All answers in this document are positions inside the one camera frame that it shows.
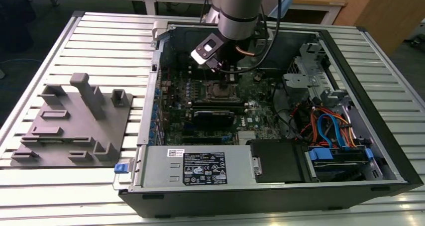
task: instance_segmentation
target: barcode sticker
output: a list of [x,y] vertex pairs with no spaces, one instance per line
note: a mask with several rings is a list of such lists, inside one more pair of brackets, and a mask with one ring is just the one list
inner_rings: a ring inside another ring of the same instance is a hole
[[186,153],[184,149],[168,149],[167,156],[168,157],[183,157]]

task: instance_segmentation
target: copper pipe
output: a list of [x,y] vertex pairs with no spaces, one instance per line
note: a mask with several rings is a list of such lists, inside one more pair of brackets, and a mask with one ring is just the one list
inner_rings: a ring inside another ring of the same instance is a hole
[[239,46],[236,46],[236,50],[238,52],[240,52],[243,55],[247,55],[250,57],[255,57],[255,53],[247,52],[246,50],[243,50]]

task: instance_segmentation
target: black cable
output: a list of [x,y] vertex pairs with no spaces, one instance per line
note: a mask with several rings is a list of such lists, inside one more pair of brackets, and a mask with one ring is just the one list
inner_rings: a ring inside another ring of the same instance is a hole
[[252,71],[254,69],[256,69],[257,67],[260,67],[260,65],[261,65],[263,62],[264,62],[264,59],[267,58],[267,56],[268,56],[268,54],[269,54],[269,52],[271,52],[271,49],[272,49],[272,47],[273,47],[273,45],[275,45],[275,42],[276,42],[276,39],[277,39],[276,37],[277,37],[277,33],[279,33],[279,28],[280,28],[280,18],[281,18],[281,0],[277,0],[277,20],[276,20],[275,36],[273,36],[271,45],[269,45],[269,47],[268,47],[268,49],[267,49],[267,52],[265,52],[265,54],[264,54],[264,56],[263,56],[260,62],[257,62],[257,64],[256,64],[254,67],[248,68],[248,69],[239,70],[239,71],[234,71],[234,72],[220,69],[220,72],[228,73],[228,74],[240,74],[240,73],[247,73],[247,72]]
[[203,8],[202,8],[202,16],[200,16],[200,23],[203,22],[203,17],[204,17],[204,9],[206,9],[206,4],[208,0],[204,0]]

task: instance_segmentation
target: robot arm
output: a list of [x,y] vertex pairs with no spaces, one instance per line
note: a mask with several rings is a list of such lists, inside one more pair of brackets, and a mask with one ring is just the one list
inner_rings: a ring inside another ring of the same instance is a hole
[[[218,35],[211,34],[192,52],[192,57],[200,65],[207,64],[214,71],[227,72],[227,70],[222,69],[227,68],[223,65],[224,61],[230,58],[239,60],[244,57],[240,51],[236,51],[236,42],[246,42],[246,46],[250,45],[247,41],[250,42],[255,32],[263,1],[271,0],[212,0],[207,22],[218,23],[220,33]],[[275,8],[273,12],[279,14],[279,27],[281,13],[289,9],[292,0],[275,1],[277,2],[277,8]]]

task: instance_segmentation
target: blue latch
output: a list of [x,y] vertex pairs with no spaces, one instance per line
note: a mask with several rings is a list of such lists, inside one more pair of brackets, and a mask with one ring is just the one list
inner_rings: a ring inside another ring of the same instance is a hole
[[371,150],[371,149],[367,149],[367,150],[365,150],[365,153],[367,153],[368,159],[372,160],[372,159],[373,159],[373,152],[372,152],[372,150]]
[[312,161],[313,160],[332,160],[333,156],[329,148],[315,148],[308,152]]
[[116,174],[128,174],[128,164],[116,164],[114,167]]

